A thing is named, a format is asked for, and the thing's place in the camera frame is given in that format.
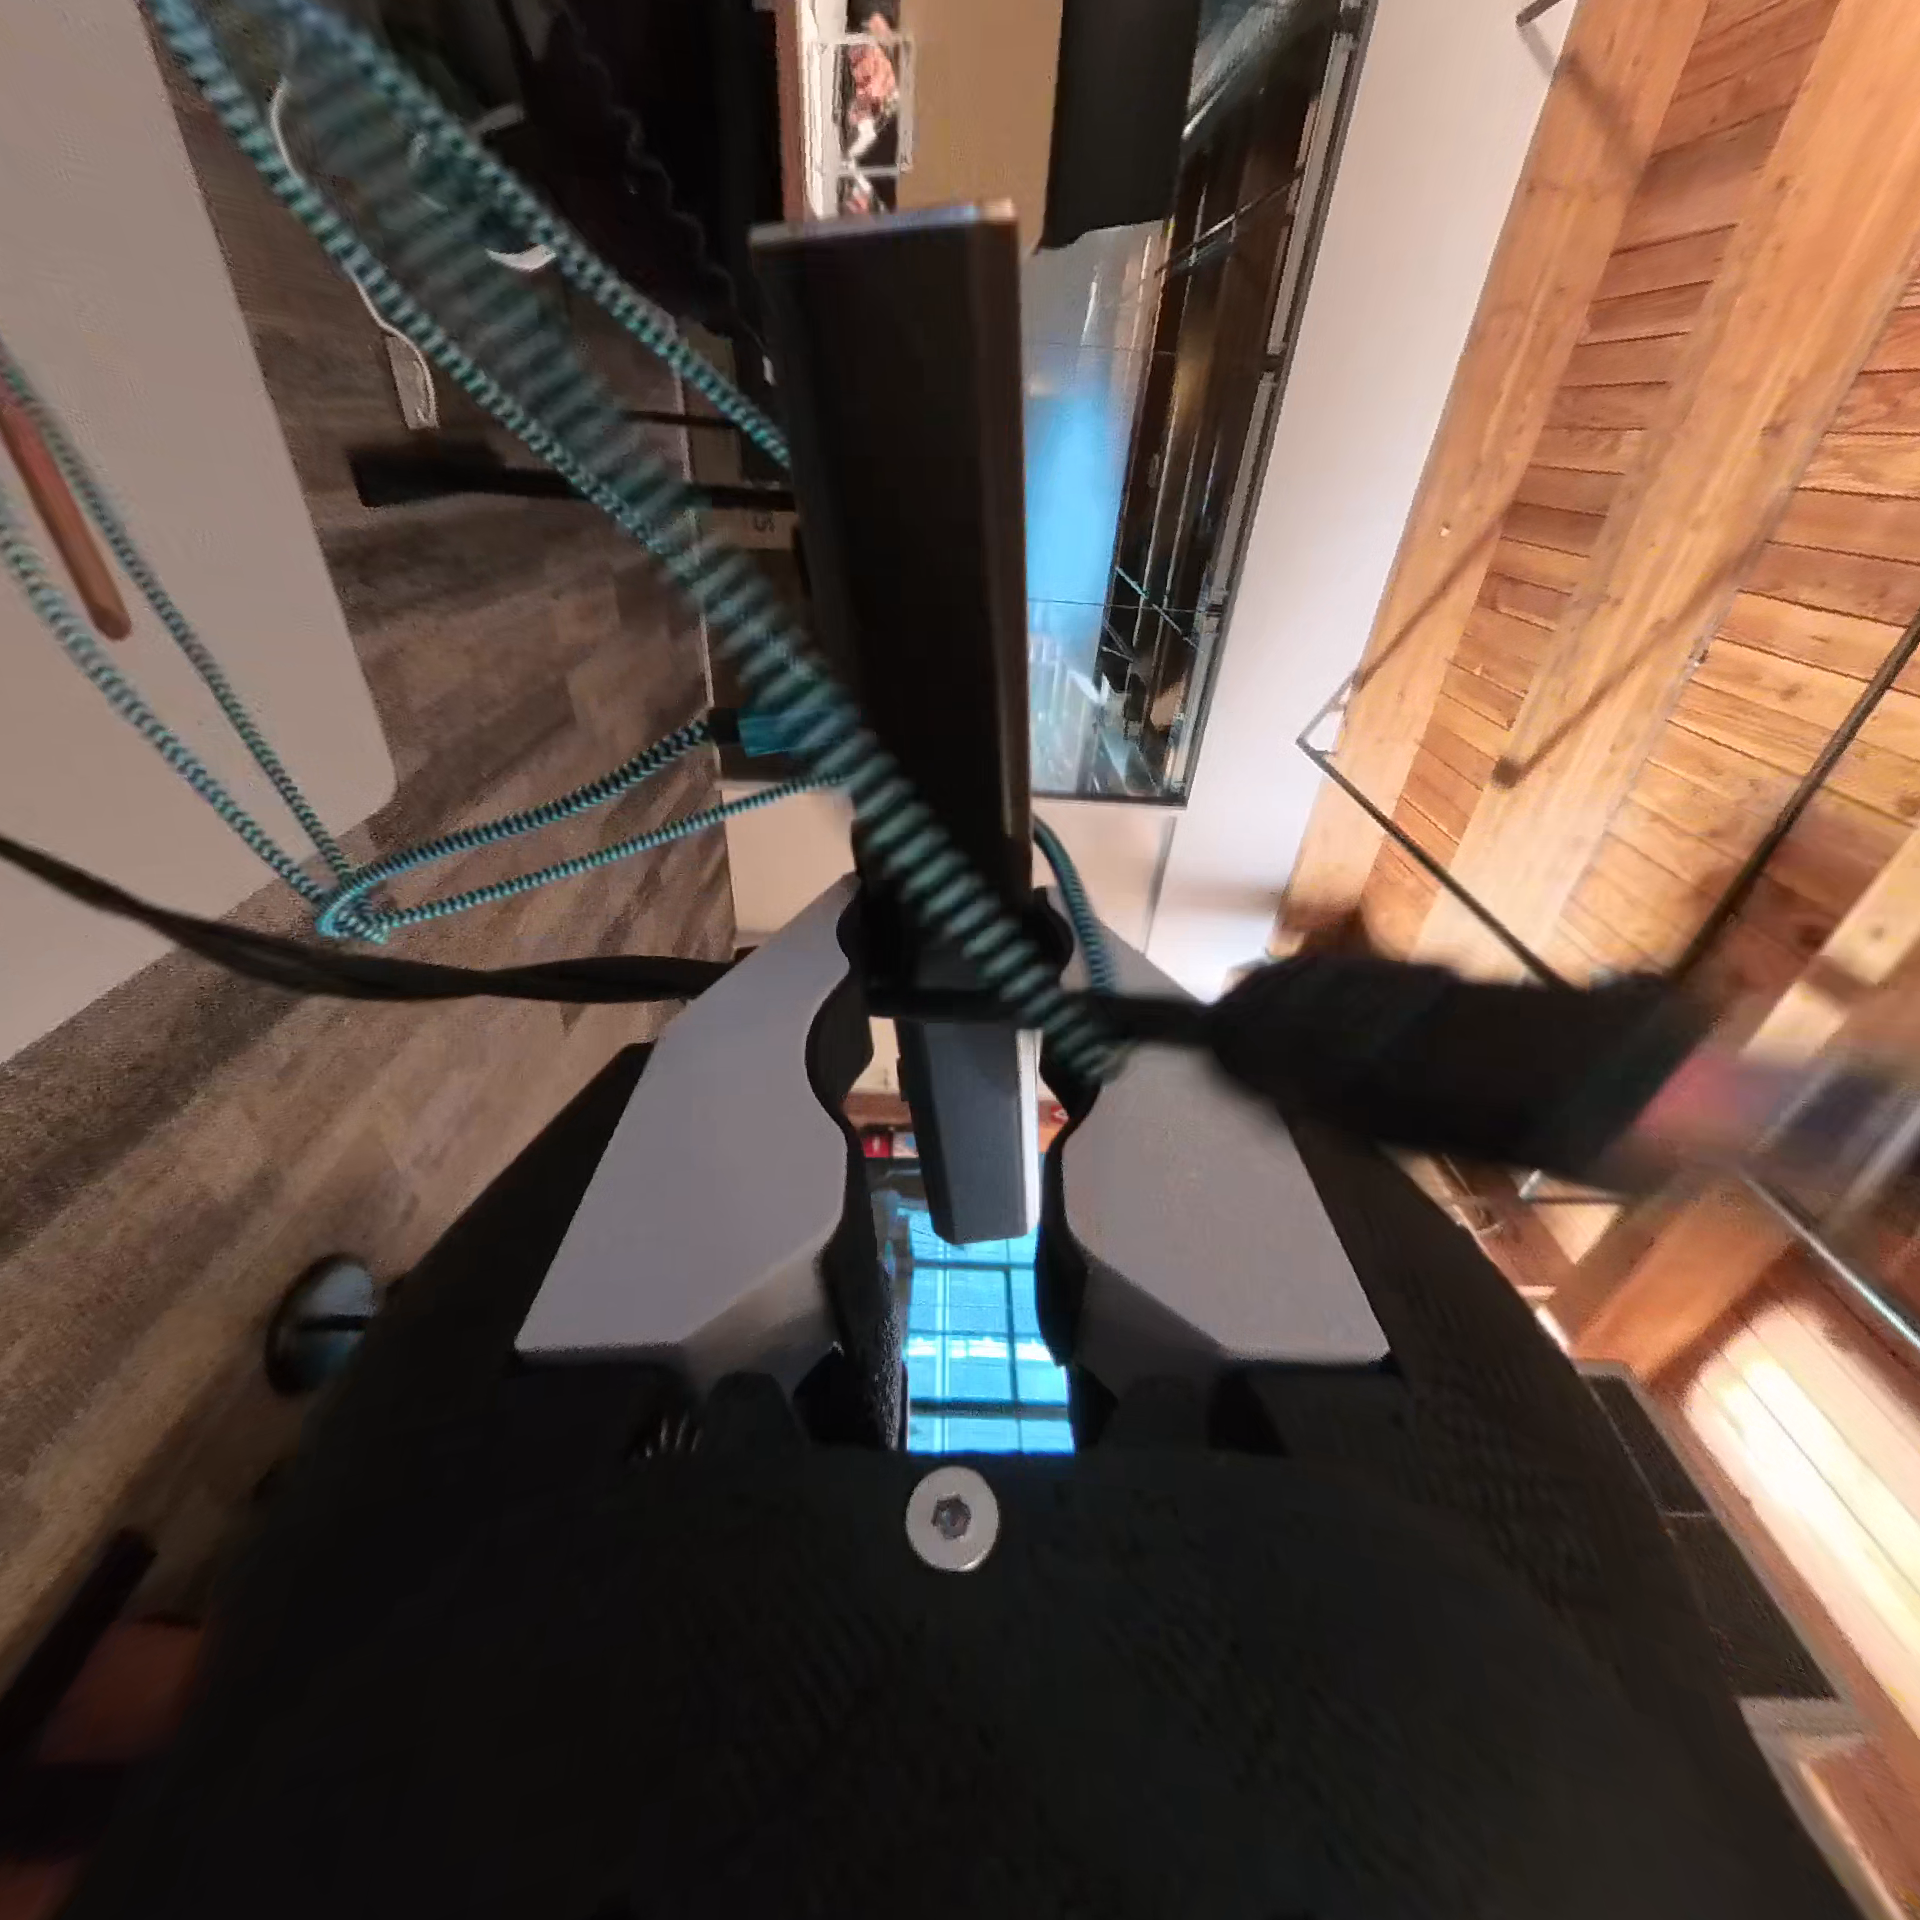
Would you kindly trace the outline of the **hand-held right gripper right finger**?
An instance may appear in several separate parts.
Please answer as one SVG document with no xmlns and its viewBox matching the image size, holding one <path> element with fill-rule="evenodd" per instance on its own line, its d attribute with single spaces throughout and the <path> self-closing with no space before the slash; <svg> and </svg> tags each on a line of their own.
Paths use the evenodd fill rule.
<svg viewBox="0 0 1920 1920">
<path fill-rule="evenodd" d="M 1140 1385 L 1206 1408 L 1254 1374 L 1364 1374 L 1375 1319 L 1301 1147 L 1192 1049 L 1138 1046 L 1094 1086 L 1052 1046 L 1062 1126 L 1041 1152 L 1036 1289 L 1088 1450 Z"/>
</svg>

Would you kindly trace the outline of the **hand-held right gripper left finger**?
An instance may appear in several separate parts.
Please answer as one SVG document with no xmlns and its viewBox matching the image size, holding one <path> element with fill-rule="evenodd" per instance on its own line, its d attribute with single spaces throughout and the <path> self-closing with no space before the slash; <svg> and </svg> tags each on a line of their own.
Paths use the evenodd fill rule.
<svg viewBox="0 0 1920 1920">
<path fill-rule="evenodd" d="M 872 1058 L 840 879 L 671 1017 L 516 1333 L 530 1362 L 632 1361 L 801 1394 L 897 1450 L 904 1362 L 846 1115 Z"/>
</svg>

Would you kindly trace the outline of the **braided usb cable black plug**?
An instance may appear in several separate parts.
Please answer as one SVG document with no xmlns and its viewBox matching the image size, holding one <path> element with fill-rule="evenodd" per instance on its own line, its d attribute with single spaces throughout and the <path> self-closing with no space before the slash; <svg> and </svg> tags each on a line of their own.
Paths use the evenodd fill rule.
<svg viewBox="0 0 1920 1920">
<path fill-rule="evenodd" d="M 897 875 L 897 842 L 933 850 L 929 875 L 904 885 L 909 909 L 929 909 L 961 936 L 992 1005 L 1070 1071 L 1101 1086 L 1138 1046 L 1192 1049 L 1281 1115 L 1608 1194 L 1708 1168 L 1840 1218 L 1841 1207 L 1916 1186 L 1912 1061 L 1742 1057 L 1710 1046 L 1690 998 L 1653 977 L 1577 989 L 1542 975 L 1525 985 L 1309 954 L 1199 1005 L 1117 991 L 1092 944 L 1089 989 L 1066 991 L 1064 961 L 1040 933 L 989 925 L 980 883 L 752 558 L 706 529 L 599 376 L 479 273 L 479 225 L 500 219 L 551 249 L 566 286 L 791 472 L 778 425 L 685 349 L 386 46 L 322 6 L 244 11 L 268 19 L 293 51 L 305 125 L 324 159 L 343 163 L 349 205 L 374 234 L 284 155 L 279 113 L 247 85 L 204 8 L 149 6 L 168 57 L 231 144 L 374 314 L 655 558 L 750 694 L 746 715 L 768 722 L 774 751 L 801 769 L 785 790 L 840 790 L 854 825 L 880 802 L 897 807 L 880 832 L 882 872 Z"/>
</svg>

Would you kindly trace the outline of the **black usb hub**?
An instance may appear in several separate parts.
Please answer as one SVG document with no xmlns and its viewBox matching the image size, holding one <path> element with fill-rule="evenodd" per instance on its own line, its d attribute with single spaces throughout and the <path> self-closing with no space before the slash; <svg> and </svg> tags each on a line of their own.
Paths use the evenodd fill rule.
<svg viewBox="0 0 1920 1920">
<path fill-rule="evenodd" d="M 992 901 L 1036 917 L 1023 630 L 1021 234 L 1007 199 L 760 227 L 752 265 L 799 510 L 808 632 Z M 904 885 L 933 850 L 854 819 L 872 1006 L 893 1006 L 929 1221 L 951 1245 L 1040 1214 L 1040 1043 Z"/>
</svg>

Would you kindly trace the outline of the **round metal screw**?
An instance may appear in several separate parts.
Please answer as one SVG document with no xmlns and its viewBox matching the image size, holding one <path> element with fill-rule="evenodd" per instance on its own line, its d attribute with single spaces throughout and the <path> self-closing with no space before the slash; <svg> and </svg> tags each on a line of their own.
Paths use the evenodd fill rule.
<svg viewBox="0 0 1920 1920">
<path fill-rule="evenodd" d="M 381 1288 L 358 1259 L 332 1256 L 290 1285 L 268 1323 L 263 1376 L 293 1401 L 326 1387 L 356 1355 L 381 1307 Z"/>
</svg>

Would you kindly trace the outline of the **copper rod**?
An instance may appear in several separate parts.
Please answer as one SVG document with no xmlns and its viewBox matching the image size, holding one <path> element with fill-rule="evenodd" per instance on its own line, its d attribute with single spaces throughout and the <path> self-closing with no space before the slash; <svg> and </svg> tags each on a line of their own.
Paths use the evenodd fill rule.
<svg viewBox="0 0 1920 1920">
<path fill-rule="evenodd" d="M 86 621 L 106 640 L 126 640 L 132 634 L 132 621 L 112 567 L 93 539 L 89 518 L 32 410 L 12 389 L 1 389 L 1 443 Z"/>
</svg>

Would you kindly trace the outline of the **black acoustic foam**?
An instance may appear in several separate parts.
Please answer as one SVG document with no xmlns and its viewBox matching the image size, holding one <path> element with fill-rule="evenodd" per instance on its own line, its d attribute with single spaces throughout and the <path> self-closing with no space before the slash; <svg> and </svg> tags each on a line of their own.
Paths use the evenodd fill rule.
<svg viewBox="0 0 1920 1920">
<path fill-rule="evenodd" d="M 752 230 L 781 210 L 777 31 L 750 2 L 389 2 L 394 55 L 628 286 L 760 350 Z"/>
</svg>

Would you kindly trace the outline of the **shelf with pictures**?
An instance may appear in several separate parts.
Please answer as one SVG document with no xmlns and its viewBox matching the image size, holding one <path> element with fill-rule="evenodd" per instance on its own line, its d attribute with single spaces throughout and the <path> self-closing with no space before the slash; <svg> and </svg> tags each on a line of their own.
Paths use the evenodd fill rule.
<svg viewBox="0 0 1920 1920">
<path fill-rule="evenodd" d="M 901 2 L 799 2 L 801 197 L 812 218 L 888 213 L 913 159 Z"/>
</svg>

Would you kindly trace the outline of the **glass partition with black frame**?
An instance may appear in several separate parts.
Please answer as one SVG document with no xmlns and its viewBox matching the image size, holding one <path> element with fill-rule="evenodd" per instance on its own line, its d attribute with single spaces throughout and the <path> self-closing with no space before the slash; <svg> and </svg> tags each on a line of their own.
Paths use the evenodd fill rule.
<svg viewBox="0 0 1920 1920">
<path fill-rule="evenodd" d="M 1162 210 L 1023 264 L 1031 778 L 1189 802 L 1375 6 L 1198 6 Z"/>
</svg>

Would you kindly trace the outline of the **black metal rail frame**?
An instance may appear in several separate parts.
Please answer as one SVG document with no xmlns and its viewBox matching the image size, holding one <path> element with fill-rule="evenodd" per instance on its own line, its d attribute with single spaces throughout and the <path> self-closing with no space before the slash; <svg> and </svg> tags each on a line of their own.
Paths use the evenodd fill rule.
<svg viewBox="0 0 1920 1920">
<path fill-rule="evenodd" d="M 1674 969 L 1778 1000 L 1916 832 L 1916 558 L 1767 545 L 1754 577 L 1586 753 L 1519 755 L 1570 581 L 1500 543 L 1357 890 L 1290 888 L 1287 939 L 1357 917 L 1384 954 L 1519 961 L 1444 881 L 1564 977 Z"/>
</svg>

